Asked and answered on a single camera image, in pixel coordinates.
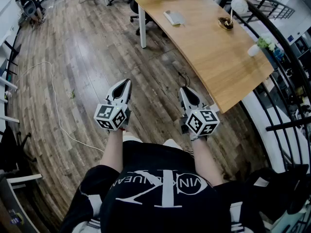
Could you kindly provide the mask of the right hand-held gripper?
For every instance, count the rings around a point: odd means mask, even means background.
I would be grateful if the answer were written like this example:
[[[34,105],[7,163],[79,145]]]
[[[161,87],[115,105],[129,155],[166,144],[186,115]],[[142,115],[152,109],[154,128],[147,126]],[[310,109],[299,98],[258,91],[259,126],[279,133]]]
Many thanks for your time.
[[[212,134],[220,124],[214,110],[208,109],[205,99],[192,88],[183,86],[179,89],[179,102],[186,116],[185,125],[195,136]]]

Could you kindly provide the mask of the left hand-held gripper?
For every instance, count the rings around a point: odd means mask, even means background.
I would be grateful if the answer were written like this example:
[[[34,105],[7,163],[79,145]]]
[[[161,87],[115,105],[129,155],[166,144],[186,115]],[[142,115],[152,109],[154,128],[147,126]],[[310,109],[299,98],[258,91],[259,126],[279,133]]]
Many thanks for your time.
[[[94,115],[94,120],[101,128],[109,131],[125,130],[131,115],[128,108],[131,92],[130,79],[124,79],[110,87],[104,103],[97,105]]]

